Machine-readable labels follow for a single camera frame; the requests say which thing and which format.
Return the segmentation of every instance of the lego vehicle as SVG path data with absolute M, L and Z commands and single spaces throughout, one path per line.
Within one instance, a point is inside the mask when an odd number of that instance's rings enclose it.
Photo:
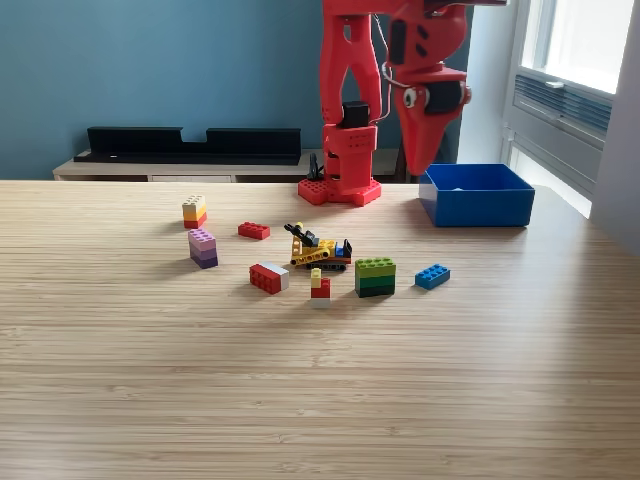
M 345 271 L 351 264 L 353 249 L 349 240 L 342 246 L 335 240 L 320 240 L 309 230 L 303 232 L 304 225 L 285 225 L 284 229 L 293 235 L 291 265 L 305 266 L 308 270 L 319 268 L 324 271 Z

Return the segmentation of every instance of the black object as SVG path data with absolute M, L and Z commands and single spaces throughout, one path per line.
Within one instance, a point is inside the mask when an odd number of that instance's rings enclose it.
M 404 53 L 407 49 L 407 22 L 404 20 L 391 22 L 390 42 L 389 60 L 394 65 L 404 65 Z
M 287 232 L 290 232 L 291 235 L 298 237 L 305 247 L 317 247 L 320 242 L 320 239 L 316 238 L 316 236 L 309 230 L 307 230 L 305 233 L 302 233 L 302 229 L 299 225 L 296 225 L 294 227 L 293 225 L 287 223 L 284 226 L 284 229 Z
M 323 180 L 323 170 L 324 166 L 318 167 L 318 156 L 315 153 L 312 153 L 309 156 L 309 173 L 307 174 L 307 180 L 311 180 L 312 182 Z
M 307 263 L 307 270 L 313 270 L 314 268 L 319 268 L 322 271 L 329 271 L 329 272 L 344 272 L 347 269 L 347 264 L 346 263 L 339 263 L 339 262 L 325 262 L 325 263 Z
M 369 105 L 359 100 L 342 104 L 344 118 L 339 128 L 362 128 L 369 126 Z
M 91 153 L 76 162 L 298 165 L 300 129 L 207 130 L 206 142 L 183 142 L 180 127 L 87 129 Z
M 425 87 L 429 91 L 425 113 L 452 112 L 462 103 L 464 92 L 460 82 L 434 82 Z

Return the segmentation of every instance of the window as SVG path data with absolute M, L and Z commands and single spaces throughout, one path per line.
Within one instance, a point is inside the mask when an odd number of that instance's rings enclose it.
M 615 93 L 633 0 L 531 0 L 522 65 Z
M 527 152 L 528 170 L 592 198 L 633 8 L 633 0 L 518 2 L 504 163 L 517 171 L 517 152 Z

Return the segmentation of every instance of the purple lego brick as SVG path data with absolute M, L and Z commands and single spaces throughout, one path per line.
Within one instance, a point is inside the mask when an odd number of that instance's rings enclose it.
M 200 251 L 195 245 L 191 244 L 189 245 L 189 252 L 192 257 L 198 257 L 199 260 L 211 260 L 212 258 L 218 258 L 218 250 L 215 248 Z
M 204 228 L 189 231 L 189 243 L 199 251 L 212 250 L 216 248 L 216 239 Z
M 202 268 L 203 270 L 207 268 L 213 268 L 218 266 L 218 258 L 212 258 L 211 260 L 200 260 L 198 257 L 191 255 L 191 260 L 196 262 L 196 264 Z

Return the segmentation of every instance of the white lego brick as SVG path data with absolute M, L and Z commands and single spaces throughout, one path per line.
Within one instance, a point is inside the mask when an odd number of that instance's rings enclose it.
M 311 307 L 312 308 L 331 308 L 331 299 L 330 298 L 312 298 Z
M 280 275 L 280 285 L 282 285 L 283 290 L 289 288 L 289 270 L 278 267 L 277 265 L 269 262 L 261 263 L 260 266 Z

